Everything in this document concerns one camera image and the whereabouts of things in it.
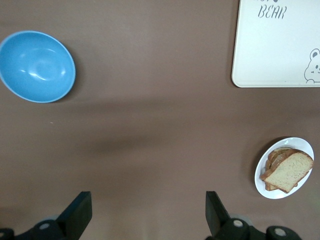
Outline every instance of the plate of bread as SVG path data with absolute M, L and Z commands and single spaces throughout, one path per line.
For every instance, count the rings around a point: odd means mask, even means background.
M 306 140 L 282 139 L 262 155 L 255 169 L 255 186 L 268 199 L 285 198 L 307 181 L 313 164 L 314 151 Z

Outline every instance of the oval plate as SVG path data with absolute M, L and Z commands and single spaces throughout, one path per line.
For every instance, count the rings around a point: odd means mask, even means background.
M 298 149 L 301 151 L 304 151 L 305 153 L 309 154 L 309 156 L 315 160 L 314 156 L 314 151 L 311 147 L 311 145 L 304 139 L 299 138 L 299 137 L 289 137 L 282 139 L 278 141 L 277 143 L 273 144 L 261 157 L 258 165 L 256 166 L 255 169 L 255 174 L 254 174 L 254 182 L 256 189 L 258 192 L 268 198 L 268 199 L 282 199 L 285 197 L 290 196 L 291 194 L 295 193 L 299 188 L 302 187 L 303 184 L 307 181 L 308 177 L 311 174 L 312 169 L 307 173 L 307 175 L 301 179 L 298 182 L 298 186 L 294 187 L 289 193 L 285 193 L 281 190 L 273 190 L 273 191 L 267 191 L 266 190 L 266 185 L 265 182 L 260 179 L 260 175 L 265 173 L 266 171 L 266 161 L 268 160 L 268 155 L 275 149 L 281 148 L 281 147 L 289 147 L 292 149 Z

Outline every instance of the bowl rim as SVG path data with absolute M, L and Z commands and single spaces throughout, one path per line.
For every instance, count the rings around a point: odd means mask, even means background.
M 41 32 L 41 31 L 36 31 L 36 30 L 22 30 L 22 31 L 17 31 L 17 32 L 14 32 L 10 35 L 8 35 L 5 39 L 3 39 L 3 41 L 0 43 L 0 56 L 1 56 L 1 51 L 2 49 L 4 48 L 4 46 L 6 45 L 6 43 L 11 40 L 12 38 L 15 38 L 16 36 L 18 35 L 23 35 L 23 34 L 38 34 L 38 35 L 43 35 L 47 38 L 50 38 L 52 40 L 54 40 L 56 43 L 58 43 L 62 48 L 63 50 L 67 53 L 68 55 L 68 58 L 70 60 L 70 63 L 71 63 L 71 67 L 72 67 L 72 76 L 71 76 L 71 81 L 70 81 L 70 84 L 69 84 L 69 87 L 64 91 L 63 94 L 61 94 L 60 96 L 56 97 L 56 98 L 53 98 L 53 99 L 50 99 L 50 100 L 33 100 L 33 99 L 29 99 L 27 97 L 24 97 L 22 95 L 20 95 L 19 93 L 15 92 L 6 82 L 5 78 L 3 77 L 2 73 L 1 73 L 1 69 L 0 69 L 0 78 L 1 78 L 1 81 L 3 82 L 3 84 L 12 92 L 14 93 L 15 95 L 17 95 L 18 97 L 24 99 L 24 100 L 27 100 L 27 101 L 30 101 L 30 102 L 34 102 L 34 103 L 52 103 L 52 102 L 55 102 L 55 101 L 58 101 L 60 99 L 62 99 L 64 96 L 66 96 L 70 90 L 72 89 L 74 83 L 75 83 L 75 79 L 76 79 L 76 65 L 75 65 L 75 62 L 74 62 L 74 59 L 73 57 L 71 56 L 70 52 L 68 51 L 68 49 L 58 40 L 56 39 L 55 37 L 45 33 L 45 32 Z

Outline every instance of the plate rim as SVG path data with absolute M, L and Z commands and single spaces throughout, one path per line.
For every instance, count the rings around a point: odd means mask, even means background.
M 312 148 L 312 146 L 310 145 L 310 143 L 308 141 L 306 141 L 305 139 L 303 138 L 300 138 L 300 137 L 286 137 L 284 139 L 281 139 L 279 141 L 277 141 L 276 143 L 274 143 L 272 146 L 270 146 L 268 148 L 268 150 L 266 150 L 263 155 L 261 156 L 259 162 L 257 163 L 257 166 L 255 168 L 255 172 L 254 172 L 254 184 L 255 184 L 255 187 L 256 189 L 258 190 L 258 192 L 264 196 L 265 198 L 268 198 L 268 199 L 282 199 L 282 198 L 285 198 L 285 197 L 288 197 L 292 194 L 294 194 L 296 191 L 298 191 L 304 184 L 305 182 L 308 180 L 311 172 L 312 172 L 312 169 L 306 174 L 306 176 L 301 179 L 298 183 L 298 186 L 295 187 L 293 190 L 291 190 L 289 193 L 285 193 L 281 190 L 273 190 L 273 191 L 267 191 L 265 189 L 265 183 L 260 179 L 260 175 L 261 175 L 261 171 L 262 169 L 264 168 L 265 166 L 265 163 L 268 159 L 268 155 L 269 153 L 271 153 L 273 150 L 277 149 L 277 148 L 281 148 L 281 147 L 285 147 L 285 146 L 292 146 L 294 147 L 295 149 L 298 149 L 298 150 L 302 150 L 302 151 L 305 151 L 306 148 L 305 147 L 295 147 L 295 144 L 292 143 L 290 144 L 290 142 L 292 141 L 300 141 L 301 143 L 304 143 L 307 145 L 307 147 L 309 147 L 309 151 L 307 152 L 307 154 L 310 155 L 310 157 L 312 158 L 313 161 L 315 161 L 315 156 L 314 156 L 314 150 Z

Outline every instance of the bear ear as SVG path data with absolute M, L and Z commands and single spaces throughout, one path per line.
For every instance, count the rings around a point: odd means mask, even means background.
M 320 50 L 318 48 L 313 49 L 312 52 L 310 53 L 310 59 L 313 59 L 315 56 L 320 55 Z

